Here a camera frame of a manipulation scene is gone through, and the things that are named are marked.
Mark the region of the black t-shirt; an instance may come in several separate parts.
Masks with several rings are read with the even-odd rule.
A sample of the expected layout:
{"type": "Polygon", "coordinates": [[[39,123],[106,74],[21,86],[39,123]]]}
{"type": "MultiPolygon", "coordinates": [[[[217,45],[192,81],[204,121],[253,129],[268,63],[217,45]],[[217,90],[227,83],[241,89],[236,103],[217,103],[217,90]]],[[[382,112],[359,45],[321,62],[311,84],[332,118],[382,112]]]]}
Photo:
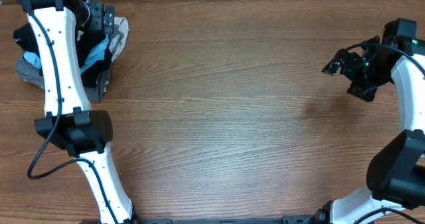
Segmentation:
{"type": "MultiPolygon", "coordinates": [[[[36,53],[39,56],[39,49],[33,29],[30,24],[23,25],[21,28],[13,32],[15,42],[22,48],[23,54],[25,51],[36,53]]],[[[88,31],[79,31],[76,41],[76,54],[78,58],[79,68],[83,65],[90,50],[99,42],[104,40],[106,35],[103,33],[90,33],[88,31]]],[[[83,86],[95,87],[98,75],[101,72],[107,71],[111,64],[111,53],[106,49],[106,59],[100,60],[91,68],[84,71],[81,75],[83,86]]],[[[39,69],[39,74],[43,77],[42,68],[39,69]]]]}

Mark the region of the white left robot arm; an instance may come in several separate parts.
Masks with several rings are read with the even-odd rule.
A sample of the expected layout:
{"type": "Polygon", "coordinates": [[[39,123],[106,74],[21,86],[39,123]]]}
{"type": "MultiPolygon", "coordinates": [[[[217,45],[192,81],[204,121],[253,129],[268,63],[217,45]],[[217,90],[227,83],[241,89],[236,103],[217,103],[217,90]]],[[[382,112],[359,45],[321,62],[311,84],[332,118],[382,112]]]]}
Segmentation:
{"type": "Polygon", "coordinates": [[[17,0],[28,15],[44,78],[44,118],[35,120],[46,144],[68,152],[67,165],[84,172],[100,223],[139,223],[111,150],[113,129],[105,110],[93,110],[77,57],[77,30],[112,34],[114,7],[93,0],[17,0]]]}

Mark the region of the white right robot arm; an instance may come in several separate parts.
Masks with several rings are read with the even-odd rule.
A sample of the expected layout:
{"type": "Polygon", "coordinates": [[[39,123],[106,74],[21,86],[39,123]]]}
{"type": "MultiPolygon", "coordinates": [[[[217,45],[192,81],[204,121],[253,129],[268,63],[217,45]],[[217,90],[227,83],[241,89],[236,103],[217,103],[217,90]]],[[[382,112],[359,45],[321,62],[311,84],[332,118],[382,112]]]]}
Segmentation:
{"type": "Polygon", "coordinates": [[[374,37],[339,50],[323,72],[351,81],[348,92],[371,101],[377,88],[396,86],[400,133],[370,162],[366,183],[348,196],[328,201],[306,223],[373,223],[387,213],[405,214],[424,205],[424,41],[412,35],[374,37]]]}

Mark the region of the light blue printed t-shirt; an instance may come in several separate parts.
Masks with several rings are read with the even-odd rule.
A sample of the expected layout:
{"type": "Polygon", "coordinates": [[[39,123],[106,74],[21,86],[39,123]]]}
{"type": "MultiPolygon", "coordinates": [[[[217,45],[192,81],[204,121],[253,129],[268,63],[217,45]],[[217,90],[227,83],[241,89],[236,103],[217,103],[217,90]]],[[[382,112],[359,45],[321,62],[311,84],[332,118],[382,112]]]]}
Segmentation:
{"type": "MultiPolygon", "coordinates": [[[[88,53],[88,56],[86,57],[86,60],[84,61],[83,65],[80,67],[80,74],[82,74],[84,71],[94,66],[96,62],[106,59],[106,49],[108,47],[108,43],[109,43],[109,37],[106,35],[106,38],[104,40],[99,42],[90,50],[90,52],[88,53]]],[[[23,58],[25,61],[29,62],[33,67],[37,69],[42,68],[41,60],[36,53],[25,51],[23,54],[23,58]]]]}

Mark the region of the grey folded garment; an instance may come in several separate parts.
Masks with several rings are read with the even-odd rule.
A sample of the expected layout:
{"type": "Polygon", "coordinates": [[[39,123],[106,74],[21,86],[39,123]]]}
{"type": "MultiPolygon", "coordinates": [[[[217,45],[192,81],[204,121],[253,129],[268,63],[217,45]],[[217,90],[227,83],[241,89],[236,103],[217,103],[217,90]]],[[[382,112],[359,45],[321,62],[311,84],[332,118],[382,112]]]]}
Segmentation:
{"type": "MultiPolygon", "coordinates": [[[[44,78],[39,74],[39,69],[34,67],[30,62],[24,58],[22,53],[17,59],[15,70],[20,78],[26,82],[33,83],[41,88],[44,88],[44,78]]],[[[109,71],[101,72],[98,75],[96,86],[88,87],[84,86],[85,93],[91,102],[101,102],[103,100],[104,93],[107,90],[107,86],[110,81],[109,71]]]]}

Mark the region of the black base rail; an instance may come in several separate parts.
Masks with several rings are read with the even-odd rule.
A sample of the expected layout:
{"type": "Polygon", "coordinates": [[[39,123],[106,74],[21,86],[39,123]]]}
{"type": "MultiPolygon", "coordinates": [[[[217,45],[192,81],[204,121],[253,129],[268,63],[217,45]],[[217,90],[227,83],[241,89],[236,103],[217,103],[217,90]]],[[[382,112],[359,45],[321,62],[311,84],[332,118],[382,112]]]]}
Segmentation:
{"type": "Polygon", "coordinates": [[[140,219],[128,221],[128,224],[310,224],[313,215],[285,215],[278,219],[198,219],[198,220],[172,220],[172,219],[140,219]]]}

